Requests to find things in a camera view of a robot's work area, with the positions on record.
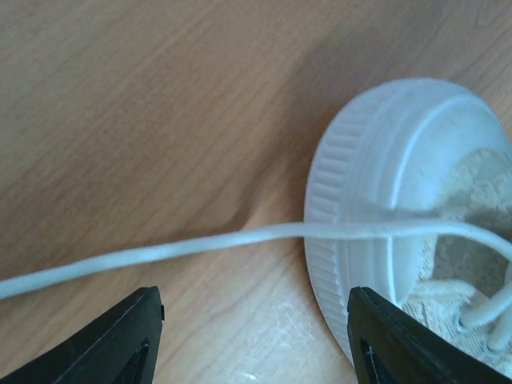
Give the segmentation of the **white lace sneaker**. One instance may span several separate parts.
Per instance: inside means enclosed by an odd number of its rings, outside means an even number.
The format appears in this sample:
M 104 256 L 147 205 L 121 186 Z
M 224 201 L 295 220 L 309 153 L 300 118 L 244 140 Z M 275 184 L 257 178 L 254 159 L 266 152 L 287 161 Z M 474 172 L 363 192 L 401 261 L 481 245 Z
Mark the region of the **white lace sneaker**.
M 365 286 L 510 376 L 511 145 L 483 100 L 430 78 L 383 83 L 335 116 L 301 222 L 104 254 L 4 280 L 1 296 L 281 238 L 303 239 L 314 296 L 344 352 L 349 292 Z

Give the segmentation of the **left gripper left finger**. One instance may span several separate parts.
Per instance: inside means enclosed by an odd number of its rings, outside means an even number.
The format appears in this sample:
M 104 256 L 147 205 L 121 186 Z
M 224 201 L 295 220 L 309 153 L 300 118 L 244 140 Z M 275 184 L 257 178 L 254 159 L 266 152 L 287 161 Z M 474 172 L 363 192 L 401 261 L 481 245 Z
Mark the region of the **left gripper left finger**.
M 164 320 L 158 288 L 139 288 L 1 382 L 152 383 Z

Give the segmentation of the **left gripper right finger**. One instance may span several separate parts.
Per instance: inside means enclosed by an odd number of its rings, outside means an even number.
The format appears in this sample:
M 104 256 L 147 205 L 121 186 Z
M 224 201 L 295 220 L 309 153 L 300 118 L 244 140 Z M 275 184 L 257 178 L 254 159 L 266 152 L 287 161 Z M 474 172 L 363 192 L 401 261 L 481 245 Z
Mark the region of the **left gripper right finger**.
M 511 383 L 368 287 L 350 291 L 347 332 L 359 383 Z

